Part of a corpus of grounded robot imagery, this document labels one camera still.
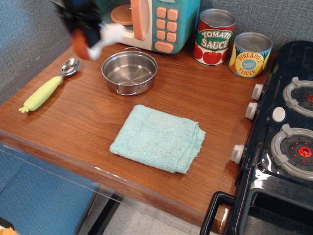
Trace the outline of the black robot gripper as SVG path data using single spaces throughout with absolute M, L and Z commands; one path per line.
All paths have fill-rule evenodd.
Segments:
M 83 30 L 88 46 L 91 48 L 101 40 L 101 11 L 93 0 L 56 0 L 58 15 L 69 32 Z

